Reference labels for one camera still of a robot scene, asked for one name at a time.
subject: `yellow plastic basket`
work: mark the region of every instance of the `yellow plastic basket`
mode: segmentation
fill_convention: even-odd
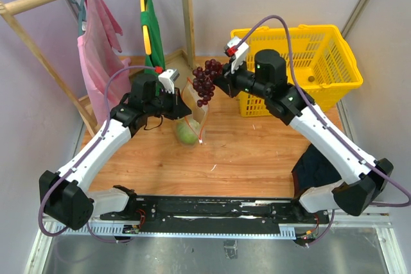
[[[237,29],[231,37],[243,38],[250,29]],[[290,28],[295,75],[299,85],[314,98],[323,111],[329,110],[351,89],[362,85],[356,60],[348,43],[334,25]],[[275,49],[287,61],[288,82],[293,83],[284,29],[258,28],[246,41],[250,46],[247,68],[254,71],[254,55],[262,49]],[[264,100],[240,93],[243,117],[268,116]]]

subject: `clothes hanger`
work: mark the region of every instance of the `clothes hanger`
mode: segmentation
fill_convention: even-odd
[[[73,3],[76,5],[78,9],[78,15],[77,15],[77,25],[78,25],[78,36],[82,36],[84,34],[83,30],[83,22],[86,21],[85,19],[85,5],[84,2],[85,0],[81,0],[80,4],[76,0],[69,0],[70,3]]]
[[[146,0],[140,0],[140,10],[142,12],[146,11]],[[148,34],[148,27],[146,25],[143,26],[143,39],[144,39],[144,49],[147,55],[152,54],[152,45],[150,42],[150,36]]]

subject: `teal hanger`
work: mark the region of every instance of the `teal hanger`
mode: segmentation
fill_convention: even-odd
[[[80,4],[76,1],[76,0],[69,0],[70,3],[73,3],[76,5],[77,9],[78,9],[78,36],[82,36],[84,34],[83,32],[83,22],[86,21],[85,19],[85,6],[84,6],[84,2],[85,0],[81,0]]]

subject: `black cloth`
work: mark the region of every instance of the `black cloth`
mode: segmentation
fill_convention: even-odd
[[[310,187],[320,187],[341,180],[329,160],[310,144],[292,170],[294,196]]]

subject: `gray floor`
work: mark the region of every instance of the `gray floor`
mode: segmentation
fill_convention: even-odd
[[[333,228],[309,249],[289,240],[242,239],[237,256],[224,248],[225,241],[137,238],[105,244],[89,236],[60,236],[53,240],[43,274],[388,273],[372,228]]]

